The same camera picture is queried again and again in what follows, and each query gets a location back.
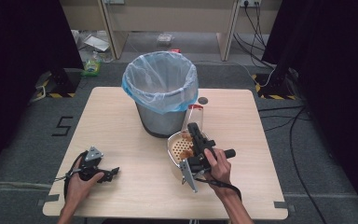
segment hand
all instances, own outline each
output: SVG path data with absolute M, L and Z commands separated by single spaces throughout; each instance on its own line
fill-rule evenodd
M 81 158 L 76 161 L 74 169 L 79 167 Z M 65 206 L 61 210 L 59 224 L 71 223 L 72 216 L 75 210 L 83 200 L 85 200 L 89 194 L 92 186 L 97 183 L 103 177 L 103 172 L 100 172 L 93 176 L 89 181 L 80 179 L 79 174 L 73 174 L 68 184 L 68 191 L 66 194 Z
M 227 184 L 231 184 L 230 182 L 230 171 L 231 171 L 231 163 L 227 161 L 226 154 L 223 149 L 215 149 L 214 154 L 216 154 L 217 160 L 214 158 L 212 152 L 209 149 L 204 149 L 204 154 L 208 162 L 211 164 L 211 172 L 206 173 L 204 176 L 207 180 L 218 180 Z M 219 188 L 215 185 L 210 185 L 211 188 L 219 194 L 224 193 L 227 189 Z
M 80 161 L 81 158 L 76 161 L 74 169 L 79 167 Z M 103 178 L 103 172 L 96 174 L 89 181 L 80 179 L 78 173 L 73 174 L 71 180 L 69 181 L 65 203 L 75 204 L 78 206 L 89 196 L 92 186 L 94 186 L 101 178 Z

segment blue plastic bag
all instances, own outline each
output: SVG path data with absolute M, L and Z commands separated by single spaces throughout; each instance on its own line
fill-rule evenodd
M 186 111 L 199 93 L 196 66 L 168 51 L 144 54 L 129 63 L 121 86 L 137 104 L 159 114 Z

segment trash can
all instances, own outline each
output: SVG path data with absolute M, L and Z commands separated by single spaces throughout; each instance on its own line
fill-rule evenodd
M 197 101 L 197 69 L 180 53 L 144 54 L 127 66 L 122 88 L 136 103 L 145 130 L 168 138 L 181 130 L 187 106 Z

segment black curtain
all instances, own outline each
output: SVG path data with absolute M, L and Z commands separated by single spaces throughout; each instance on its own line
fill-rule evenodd
M 316 3 L 300 44 L 293 48 L 287 43 L 305 5 L 282 1 L 263 59 L 290 59 L 322 135 L 358 193 L 358 4 Z
M 0 0 L 0 152 L 38 78 L 63 68 L 82 62 L 59 0 Z

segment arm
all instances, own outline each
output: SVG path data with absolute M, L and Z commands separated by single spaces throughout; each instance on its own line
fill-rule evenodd
M 75 169 L 79 166 L 81 158 L 76 162 Z M 80 179 L 79 174 L 73 174 L 68 185 L 68 192 L 66 195 L 65 205 L 60 212 L 60 218 L 58 224 L 71 223 L 72 216 L 74 215 L 77 207 L 87 198 L 92 186 L 94 186 L 99 179 L 103 177 L 103 173 L 100 172 L 93 176 L 89 181 L 83 181 Z
M 205 178 L 207 180 L 216 179 L 221 182 L 231 184 L 229 180 L 231 163 L 227 161 L 226 155 L 222 149 L 215 149 L 214 152 L 217 160 L 214 158 L 209 149 L 204 150 L 204 154 L 212 167 L 212 171 L 209 174 L 205 174 Z M 210 187 L 214 190 L 214 193 L 220 201 L 222 201 L 229 218 L 234 224 L 254 223 L 243 206 L 240 197 L 234 190 L 219 188 L 215 185 L 210 185 Z

